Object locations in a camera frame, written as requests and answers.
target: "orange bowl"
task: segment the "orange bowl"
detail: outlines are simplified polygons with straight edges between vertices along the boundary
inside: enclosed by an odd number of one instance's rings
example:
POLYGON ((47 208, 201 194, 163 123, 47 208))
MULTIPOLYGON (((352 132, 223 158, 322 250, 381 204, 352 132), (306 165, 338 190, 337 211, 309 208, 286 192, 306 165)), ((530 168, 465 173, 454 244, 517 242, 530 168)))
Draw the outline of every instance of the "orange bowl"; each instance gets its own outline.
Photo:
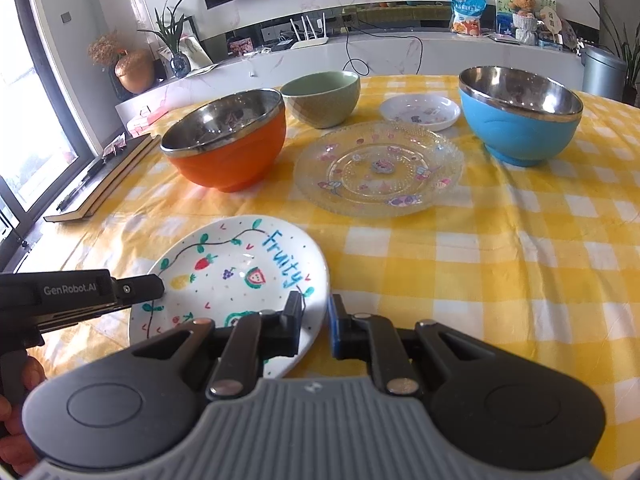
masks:
POLYGON ((249 90, 194 110, 167 130, 160 146, 186 179, 233 192, 264 178, 286 132, 282 95, 249 90))

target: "green bowl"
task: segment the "green bowl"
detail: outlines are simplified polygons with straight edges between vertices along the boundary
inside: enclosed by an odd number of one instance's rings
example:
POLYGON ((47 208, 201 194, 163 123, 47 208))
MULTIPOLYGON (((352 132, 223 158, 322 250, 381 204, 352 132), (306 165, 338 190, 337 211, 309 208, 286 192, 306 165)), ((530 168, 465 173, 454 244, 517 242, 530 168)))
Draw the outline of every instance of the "green bowl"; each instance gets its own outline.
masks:
POLYGON ((360 76, 353 72, 318 72, 280 89, 289 112, 314 128, 331 128, 351 115, 360 97, 360 76))

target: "glass door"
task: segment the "glass door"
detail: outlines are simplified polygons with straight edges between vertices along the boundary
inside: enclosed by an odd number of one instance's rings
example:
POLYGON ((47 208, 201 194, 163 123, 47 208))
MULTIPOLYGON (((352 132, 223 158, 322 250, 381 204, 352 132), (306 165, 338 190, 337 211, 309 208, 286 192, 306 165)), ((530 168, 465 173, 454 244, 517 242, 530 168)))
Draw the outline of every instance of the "glass door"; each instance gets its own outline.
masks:
POLYGON ((29 0, 0 0, 0 270, 91 158, 49 66, 29 0))

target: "plate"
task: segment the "plate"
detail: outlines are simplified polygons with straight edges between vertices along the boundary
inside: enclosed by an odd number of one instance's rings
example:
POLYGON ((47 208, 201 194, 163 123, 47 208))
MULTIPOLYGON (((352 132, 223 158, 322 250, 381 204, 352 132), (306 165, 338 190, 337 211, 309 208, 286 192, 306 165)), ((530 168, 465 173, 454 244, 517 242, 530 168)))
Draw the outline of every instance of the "plate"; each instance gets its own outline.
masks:
POLYGON ((449 128, 460 117, 460 107, 451 99, 436 94, 402 94, 380 105, 387 121, 423 124, 432 132, 449 128))
POLYGON ((149 271, 162 278, 160 300, 137 304, 129 316, 135 344, 197 317, 233 326, 260 310, 282 310, 289 292, 303 295, 298 355, 264 364, 281 377, 306 353, 322 326, 329 273, 318 245, 303 230, 268 216, 235 216, 209 224, 175 244, 149 271))
POLYGON ((359 123, 320 137, 296 162, 311 202, 348 216, 402 216, 428 208, 462 173, 455 144, 410 123, 359 123))

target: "notebook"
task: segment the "notebook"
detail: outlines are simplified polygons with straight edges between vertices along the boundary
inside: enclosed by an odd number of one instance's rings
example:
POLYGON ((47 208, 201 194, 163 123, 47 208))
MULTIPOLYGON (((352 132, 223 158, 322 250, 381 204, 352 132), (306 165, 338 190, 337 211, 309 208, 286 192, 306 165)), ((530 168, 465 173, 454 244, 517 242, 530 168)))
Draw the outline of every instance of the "notebook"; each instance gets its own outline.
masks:
MULTIPOLYGON (((88 177, 88 174, 92 172, 92 164, 90 164, 87 169, 73 179, 71 184, 69 184, 54 201, 44 215, 45 221, 65 222, 87 218, 93 215, 136 164, 158 145, 160 138, 159 136, 152 138, 147 134, 129 139, 122 152, 110 158, 110 160, 99 168, 99 171, 97 171, 94 176, 88 177), (84 186, 76 192, 73 199, 62 211, 58 211, 56 207, 63 202, 65 197, 77 189, 85 178, 87 182, 84 186)), ((99 165, 100 163, 98 159, 96 159, 93 164, 99 165)))

